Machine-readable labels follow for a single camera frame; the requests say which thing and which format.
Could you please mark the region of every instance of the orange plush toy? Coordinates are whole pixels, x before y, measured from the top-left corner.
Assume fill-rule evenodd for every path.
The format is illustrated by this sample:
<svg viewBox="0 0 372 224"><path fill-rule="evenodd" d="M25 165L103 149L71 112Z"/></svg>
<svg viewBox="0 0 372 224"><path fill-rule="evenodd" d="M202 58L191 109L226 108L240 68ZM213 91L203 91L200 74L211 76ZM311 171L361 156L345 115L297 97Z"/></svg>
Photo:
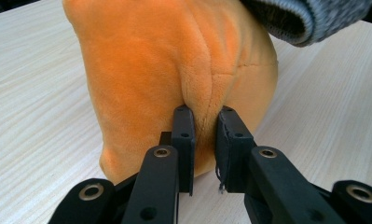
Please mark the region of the orange plush toy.
<svg viewBox="0 0 372 224"><path fill-rule="evenodd" d="M217 115L237 110L253 132L277 81L267 31L237 0L64 0L103 132L100 164L118 183L137 173L172 112L196 128L195 175L215 167Z"/></svg>

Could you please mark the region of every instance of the black plastic part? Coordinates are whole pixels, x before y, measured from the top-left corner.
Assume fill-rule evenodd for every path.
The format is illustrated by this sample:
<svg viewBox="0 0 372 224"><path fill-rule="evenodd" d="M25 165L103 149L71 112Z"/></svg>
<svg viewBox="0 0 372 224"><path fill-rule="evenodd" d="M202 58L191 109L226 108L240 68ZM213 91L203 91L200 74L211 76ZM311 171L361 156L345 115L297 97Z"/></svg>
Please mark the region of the black plastic part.
<svg viewBox="0 0 372 224"><path fill-rule="evenodd" d="M160 146L171 146L172 145L172 132L161 132L159 138Z"/></svg>
<svg viewBox="0 0 372 224"><path fill-rule="evenodd" d="M272 223L344 223L280 150L253 148L249 169L255 180L254 188L258 187L260 192L248 189L246 193L257 199L263 196L272 213Z"/></svg>
<svg viewBox="0 0 372 224"><path fill-rule="evenodd" d="M265 202L244 194L244 206L253 224L272 223L272 213Z"/></svg>
<svg viewBox="0 0 372 224"><path fill-rule="evenodd" d="M238 113L224 106L218 115L215 160L217 177L228 192L245 192L247 160L255 141Z"/></svg>
<svg viewBox="0 0 372 224"><path fill-rule="evenodd" d="M49 224L110 223L116 212L114 196L115 188L110 181L85 180L69 191L58 205Z"/></svg>
<svg viewBox="0 0 372 224"><path fill-rule="evenodd" d="M354 181L338 181L330 203L347 223L372 223L372 187Z"/></svg>
<svg viewBox="0 0 372 224"><path fill-rule="evenodd" d="M133 186L122 223L176 223L178 192L177 150L170 146L150 148Z"/></svg>
<svg viewBox="0 0 372 224"><path fill-rule="evenodd" d="M116 190L115 200L117 211L113 219L113 223L121 223L122 218L124 217L125 214L125 209L127 208L128 205L128 201L130 200L130 196L133 190L133 186L136 182L137 175L138 174L135 174L115 186Z"/></svg>
<svg viewBox="0 0 372 224"><path fill-rule="evenodd" d="M195 127L192 111L181 105L174 109L172 143L179 153L179 190L192 196L194 185Z"/></svg>

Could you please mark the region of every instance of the metal screw head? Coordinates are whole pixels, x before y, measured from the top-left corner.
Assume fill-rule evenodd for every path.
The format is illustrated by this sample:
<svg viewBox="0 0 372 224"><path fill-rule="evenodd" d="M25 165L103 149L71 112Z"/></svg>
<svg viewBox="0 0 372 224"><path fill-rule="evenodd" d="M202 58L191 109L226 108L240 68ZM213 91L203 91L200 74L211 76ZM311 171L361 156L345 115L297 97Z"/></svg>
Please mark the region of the metal screw head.
<svg viewBox="0 0 372 224"><path fill-rule="evenodd" d="M271 149L268 149L268 148L264 148L264 149L261 149L259 150L258 152L261 156L265 157L265 158L269 158L269 159L272 159L272 158L275 158L278 156L278 154L271 150Z"/></svg>
<svg viewBox="0 0 372 224"><path fill-rule="evenodd" d="M158 148L156 150L154 150L154 156L156 157L167 157L171 154L171 151L169 149L166 149L166 148Z"/></svg>
<svg viewBox="0 0 372 224"><path fill-rule="evenodd" d="M83 201L92 201L103 194L103 186L100 183L90 184L84 187L79 193L78 197Z"/></svg>
<svg viewBox="0 0 372 224"><path fill-rule="evenodd" d="M357 185L349 185L346 187L346 192L348 192L354 199L361 201L363 203L372 203L372 192Z"/></svg>

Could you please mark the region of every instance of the gray sleeve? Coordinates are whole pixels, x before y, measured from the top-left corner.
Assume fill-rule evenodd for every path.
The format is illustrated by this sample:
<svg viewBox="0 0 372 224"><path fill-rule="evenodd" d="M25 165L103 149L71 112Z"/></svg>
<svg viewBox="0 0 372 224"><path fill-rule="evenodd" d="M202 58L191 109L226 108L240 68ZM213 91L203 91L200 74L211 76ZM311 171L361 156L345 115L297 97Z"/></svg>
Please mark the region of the gray sleeve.
<svg viewBox="0 0 372 224"><path fill-rule="evenodd" d="M242 0L270 34L297 47L322 41L368 13L372 0Z"/></svg>

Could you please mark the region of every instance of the light wood surface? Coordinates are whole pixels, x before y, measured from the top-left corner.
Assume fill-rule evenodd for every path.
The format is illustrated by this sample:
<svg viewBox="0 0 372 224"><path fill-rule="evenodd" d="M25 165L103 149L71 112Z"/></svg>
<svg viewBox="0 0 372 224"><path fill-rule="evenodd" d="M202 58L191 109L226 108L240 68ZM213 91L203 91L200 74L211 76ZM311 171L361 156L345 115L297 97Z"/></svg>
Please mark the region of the light wood surface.
<svg viewBox="0 0 372 224"><path fill-rule="evenodd" d="M274 39L280 77L259 145L283 151L312 183L372 186L372 24L304 49ZM47 223L62 197L100 177L102 136L77 39L61 1L0 14L0 223ZM180 197L180 223L250 223L214 173Z"/></svg>

